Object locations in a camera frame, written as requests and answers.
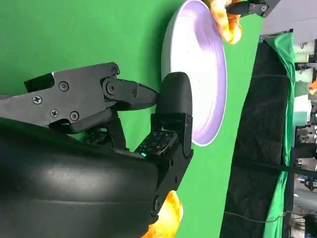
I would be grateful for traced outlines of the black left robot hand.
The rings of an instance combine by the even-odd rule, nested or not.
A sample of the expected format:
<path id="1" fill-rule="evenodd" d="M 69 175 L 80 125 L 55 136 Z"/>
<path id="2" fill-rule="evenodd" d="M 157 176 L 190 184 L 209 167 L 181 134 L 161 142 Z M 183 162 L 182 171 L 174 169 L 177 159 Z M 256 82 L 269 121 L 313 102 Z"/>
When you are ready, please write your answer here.
<path id="1" fill-rule="evenodd" d="M 241 17 L 256 14 L 266 18 L 279 2 L 280 0 L 245 0 L 232 2 L 225 9 L 227 13 Z"/>

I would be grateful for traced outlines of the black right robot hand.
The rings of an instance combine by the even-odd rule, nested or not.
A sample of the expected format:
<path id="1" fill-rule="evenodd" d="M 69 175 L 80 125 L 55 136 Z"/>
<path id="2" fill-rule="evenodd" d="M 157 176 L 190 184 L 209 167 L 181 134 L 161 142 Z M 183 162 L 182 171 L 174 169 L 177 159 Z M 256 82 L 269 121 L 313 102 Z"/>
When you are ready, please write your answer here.
<path id="1" fill-rule="evenodd" d="M 25 81 L 0 97 L 3 238 L 172 238 L 193 157 L 184 72 L 159 92 L 113 62 Z"/>

